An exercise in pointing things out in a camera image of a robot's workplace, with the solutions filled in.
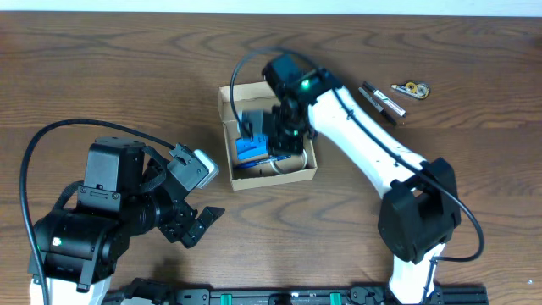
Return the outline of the brown cardboard box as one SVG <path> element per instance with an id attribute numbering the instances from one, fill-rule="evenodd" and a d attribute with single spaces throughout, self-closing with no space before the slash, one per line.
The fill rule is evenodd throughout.
<path id="1" fill-rule="evenodd" d="M 264 81 L 234 86 L 234 102 L 238 111 L 242 110 L 270 110 L 279 100 L 273 94 L 271 88 Z M 273 186 L 303 180 L 310 180 L 316 174 L 318 164 L 314 152 L 312 140 L 303 140 L 304 149 L 307 151 L 308 165 L 304 170 L 286 175 L 278 175 L 270 164 L 261 164 L 249 169 L 234 169 L 242 161 L 237 158 L 235 141 L 241 137 L 237 128 L 237 122 L 230 106 L 230 88 L 221 86 L 218 89 L 218 113 L 224 130 L 224 143 L 228 160 L 228 173 L 232 189 L 235 191 L 252 189 L 263 186 Z M 280 166 L 290 163 L 295 164 L 298 156 L 286 159 Z"/>

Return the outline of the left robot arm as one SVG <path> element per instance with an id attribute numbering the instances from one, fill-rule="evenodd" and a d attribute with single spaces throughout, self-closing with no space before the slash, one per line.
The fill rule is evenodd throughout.
<path id="1" fill-rule="evenodd" d="M 142 141 L 101 137 L 86 174 L 68 185 L 35 225 L 51 304 L 100 304 L 130 238 L 159 229 L 194 247 L 223 208 L 192 208 L 186 197 L 219 172 L 202 150 L 178 144 L 167 158 Z"/>

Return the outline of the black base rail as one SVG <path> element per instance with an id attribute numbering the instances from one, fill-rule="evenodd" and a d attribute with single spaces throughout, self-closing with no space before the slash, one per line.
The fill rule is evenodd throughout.
<path id="1" fill-rule="evenodd" d="M 102 301 L 105 305 L 392 305 L 398 302 L 385 286 L 226 291 L 180 289 L 141 278 L 118 291 L 110 291 Z"/>

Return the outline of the grey Sharpie marker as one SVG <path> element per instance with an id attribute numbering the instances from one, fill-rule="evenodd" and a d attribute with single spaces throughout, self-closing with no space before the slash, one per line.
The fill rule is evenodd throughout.
<path id="1" fill-rule="evenodd" d="M 363 88 L 359 87 L 358 91 L 365 97 L 365 99 L 370 102 L 373 107 L 393 126 L 397 126 L 397 122 L 395 119 L 390 116 L 387 111 L 376 101 L 374 100 L 370 94 Z"/>

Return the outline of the blue ballpoint pen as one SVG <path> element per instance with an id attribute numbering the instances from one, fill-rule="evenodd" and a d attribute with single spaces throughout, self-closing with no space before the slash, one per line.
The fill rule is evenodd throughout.
<path id="1" fill-rule="evenodd" d="M 282 160 L 285 160 L 285 159 L 290 158 L 290 157 L 291 157 L 291 155 L 285 155 L 285 156 L 274 156 L 274 157 L 268 157 L 268 158 L 253 160 L 253 161 L 245 162 L 245 163 L 242 163 L 242 164 L 237 164 L 234 167 L 234 169 L 249 169 L 249 168 L 261 165 L 261 164 L 270 164 L 270 163 L 274 163 L 276 161 L 282 161 Z"/>

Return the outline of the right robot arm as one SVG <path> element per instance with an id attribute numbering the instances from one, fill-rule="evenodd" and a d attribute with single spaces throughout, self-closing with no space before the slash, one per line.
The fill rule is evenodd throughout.
<path id="1" fill-rule="evenodd" d="M 382 203 L 378 229 L 394 254 L 391 294 L 420 304 L 434 291 L 433 259 L 461 223 L 455 174 L 443 159 L 428 162 L 390 136 L 324 68 L 303 70 L 280 55 L 262 71 L 280 104 L 264 123 L 268 151 L 300 154 L 303 137 L 329 138 L 367 176 Z"/>

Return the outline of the white Toyo whiteboard marker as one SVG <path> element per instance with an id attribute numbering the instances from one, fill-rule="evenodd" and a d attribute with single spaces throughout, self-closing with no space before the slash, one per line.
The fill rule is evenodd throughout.
<path id="1" fill-rule="evenodd" d="M 400 107 L 397 103 L 392 101 L 389 97 L 387 97 L 382 91 L 374 87 L 369 82 L 364 81 L 362 83 L 362 87 L 364 89 L 369 90 L 376 96 L 380 101 L 382 101 L 385 105 L 387 105 L 389 108 L 391 108 L 395 113 L 397 113 L 400 117 L 405 118 L 407 116 L 407 111 Z"/>

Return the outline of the correction tape dispenser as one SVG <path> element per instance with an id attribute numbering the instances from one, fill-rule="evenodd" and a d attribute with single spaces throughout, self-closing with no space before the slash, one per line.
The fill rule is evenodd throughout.
<path id="1" fill-rule="evenodd" d="M 392 84 L 390 87 L 397 92 L 417 100 L 424 100 L 430 94 L 429 86 L 423 82 L 408 81 L 404 84 Z"/>

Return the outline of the white tape roll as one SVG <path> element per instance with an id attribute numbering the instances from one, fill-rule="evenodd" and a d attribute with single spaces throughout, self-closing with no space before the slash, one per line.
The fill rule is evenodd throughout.
<path id="1" fill-rule="evenodd" d="M 305 149 L 303 149 L 302 153 L 298 155 L 299 160 L 295 164 L 287 163 L 281 167 L 280 163 L 289 158 L 291 158 L 291 155 L 271 157 L 269 163 L 273 171 L 278 175 L 286 175 L 301 171 L 304 170 L 308 165 L 307 151 Z"/>

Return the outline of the blue plastic case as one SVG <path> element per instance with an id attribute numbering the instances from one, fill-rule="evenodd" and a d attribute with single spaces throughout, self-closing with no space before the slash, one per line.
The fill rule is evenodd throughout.
<path id="1" fill-rule="evenodd" d="M 235 141 L 237 158 L 245 160 L 268 153 L 268 137 L 256 134 L 253 138 L 239 138 Z"/>

